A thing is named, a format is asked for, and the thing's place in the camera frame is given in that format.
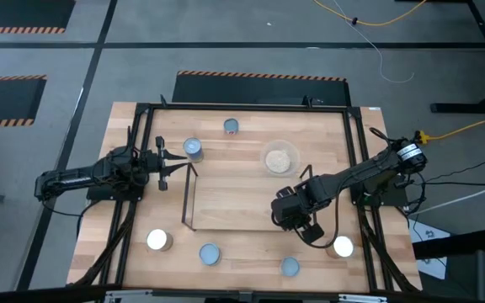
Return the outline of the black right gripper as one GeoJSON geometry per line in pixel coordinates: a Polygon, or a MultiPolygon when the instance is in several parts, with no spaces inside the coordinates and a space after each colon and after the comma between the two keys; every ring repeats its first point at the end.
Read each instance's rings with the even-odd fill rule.
{"type": "Polygon", "coordinates": [[[285,187],[271,202],[272,221],[284,231],[308,230],[315,224],[315,197],[307,183],[285,187]]]}

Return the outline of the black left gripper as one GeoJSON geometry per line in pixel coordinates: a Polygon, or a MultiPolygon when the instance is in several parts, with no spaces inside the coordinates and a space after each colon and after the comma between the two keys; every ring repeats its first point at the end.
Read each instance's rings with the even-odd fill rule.
{"type": "Polygon", "coordinates": [[[158,188],[161,191],[168,189],[167,177],[178,169],[188,165],[187,162],[175,164],[171,166],[166,165],[166,160],[185,160],[185,156],[174,155],[165,149],[165,141],[161,136],[155,138],[157,152],[152,150],[145,151],[144,162],[145,169],[148,173],[157,173],[159,175],[158,188]]]}

